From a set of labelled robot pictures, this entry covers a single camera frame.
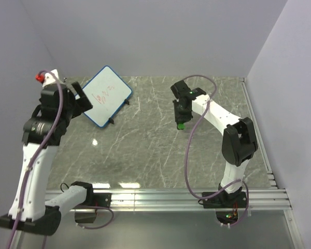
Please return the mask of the green whiteboard eraser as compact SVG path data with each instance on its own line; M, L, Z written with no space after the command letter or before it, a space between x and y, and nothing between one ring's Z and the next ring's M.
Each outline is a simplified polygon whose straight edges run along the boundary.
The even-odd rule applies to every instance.
M179 124L177 125L177 129L178 129L178 130L184 130L184 129L185 129L185 124L184 124L184 123L179 123Z

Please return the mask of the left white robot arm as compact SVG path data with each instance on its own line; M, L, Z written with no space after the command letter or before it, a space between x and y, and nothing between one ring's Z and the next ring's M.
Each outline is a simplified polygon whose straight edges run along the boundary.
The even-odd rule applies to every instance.
M62 136L71 119L92 109L92 104L78 82L72 83L79 95L76 99L64 84L43 87L40 104L23 127L23 165L15 200L0 227L43 236L53 235L61 219L80 205L88 209L94 204L93 186L73 182L64 193L47 201L47 182Z

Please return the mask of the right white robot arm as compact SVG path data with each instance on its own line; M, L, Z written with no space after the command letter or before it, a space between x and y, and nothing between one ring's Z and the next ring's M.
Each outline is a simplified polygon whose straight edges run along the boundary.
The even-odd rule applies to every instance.
M171 86L174 94L174 115L178 130L192 119L192 114L200 115L211 123L222 135L221 152L225 159L225 170L219 190L205 200L217 200L223 207L231 207L242 192L245 169L258 150L258 142L253 121L241 118L227 111L201 88L190 89L184 80Z

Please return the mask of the blue framed whiteboard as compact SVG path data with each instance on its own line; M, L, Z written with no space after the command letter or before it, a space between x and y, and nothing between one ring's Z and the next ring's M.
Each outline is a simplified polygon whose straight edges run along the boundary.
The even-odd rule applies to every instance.
M115 114L124 104L129 104L133 93L132 88L108 65L93 76L82 90L93 105L84 114L100 128L113 123Z

